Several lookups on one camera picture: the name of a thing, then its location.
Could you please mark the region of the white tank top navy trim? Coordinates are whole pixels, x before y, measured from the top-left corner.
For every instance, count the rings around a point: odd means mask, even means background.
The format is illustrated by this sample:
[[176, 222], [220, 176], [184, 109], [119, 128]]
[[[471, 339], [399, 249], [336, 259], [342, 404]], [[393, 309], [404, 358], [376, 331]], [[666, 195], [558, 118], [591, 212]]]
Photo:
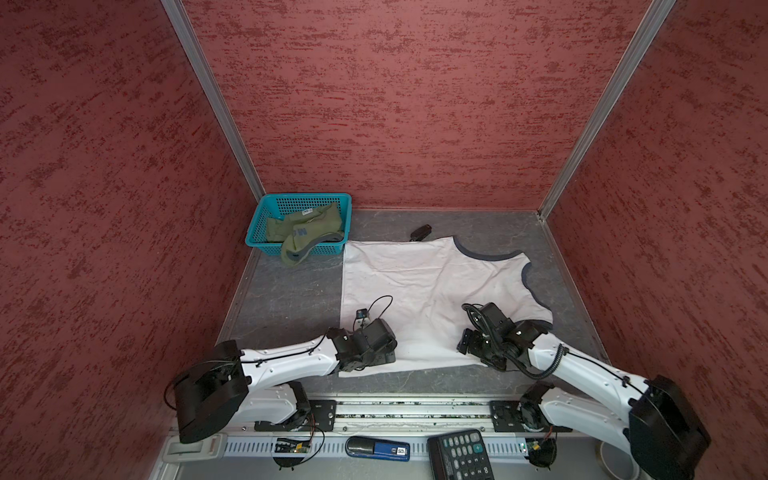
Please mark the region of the white tank top navy trim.
[[458, 352], [471, 323], [464, 303], [495, 303], [513, 321], [538, 320], [552, 326], [551, 310], [529, 290], [531, 265], [521, 251], [475, 253], [454, 237], [427, 242], [350, 241], [342, 269], [340, 324], [351, 328], [368, 308], [396, 336], [396, 360], [366, 367], [352, 377], [479, 364]]

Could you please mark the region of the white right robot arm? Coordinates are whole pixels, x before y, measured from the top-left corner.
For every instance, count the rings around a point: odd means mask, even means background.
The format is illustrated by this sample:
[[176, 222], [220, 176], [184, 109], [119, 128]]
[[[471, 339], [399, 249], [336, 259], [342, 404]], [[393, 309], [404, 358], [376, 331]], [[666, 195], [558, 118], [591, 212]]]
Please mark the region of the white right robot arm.
[[471, 326], [458, 351], [532, 380], [513, 416], [524, 430], [568, 428], [629, 454], [652, 479], [694, 478], [711, 437], [674, 381], [610, 366], [558, 338], [550, 323], [514, 321], [494, 303], [462, 309]]

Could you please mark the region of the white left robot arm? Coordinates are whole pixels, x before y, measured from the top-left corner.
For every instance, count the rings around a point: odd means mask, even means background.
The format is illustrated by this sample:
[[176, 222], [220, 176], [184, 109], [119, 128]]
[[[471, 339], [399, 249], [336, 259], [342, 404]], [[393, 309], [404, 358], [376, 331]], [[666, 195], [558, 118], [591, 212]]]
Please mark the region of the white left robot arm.
[[356, 331], [333, 327], [313, 340], [276, 349], [242, 349], [227, 340], [173, 378], [164, 394], [173, 396], [167, 405], [176, 413], [183, 444], [231, 424], [297, 428], [309, 415], [302, 379], [391, 364], [397, 345], [381, 318]]

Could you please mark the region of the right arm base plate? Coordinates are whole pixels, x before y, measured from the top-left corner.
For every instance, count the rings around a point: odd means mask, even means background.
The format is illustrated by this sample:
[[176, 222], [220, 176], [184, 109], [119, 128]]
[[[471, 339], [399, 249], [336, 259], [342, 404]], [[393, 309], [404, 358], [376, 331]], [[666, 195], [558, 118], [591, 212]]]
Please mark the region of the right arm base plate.
[[572, 429], [553, 425], [538, 405], [524, 401], [489, 402], [490, 418], [497, 433], [570, 433]]

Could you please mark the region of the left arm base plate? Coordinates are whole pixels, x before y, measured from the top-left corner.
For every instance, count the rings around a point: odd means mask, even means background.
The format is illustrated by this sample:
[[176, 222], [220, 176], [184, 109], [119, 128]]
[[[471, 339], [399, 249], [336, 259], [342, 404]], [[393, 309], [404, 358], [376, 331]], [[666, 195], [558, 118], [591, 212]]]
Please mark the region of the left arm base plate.
[[256, 432], [311, 432], [320, 427], [324, 432], [334, 428], [338, 403], [335, 400], [308, 400], [298, 402], [294, 414], [279, 424], [255, 422]]

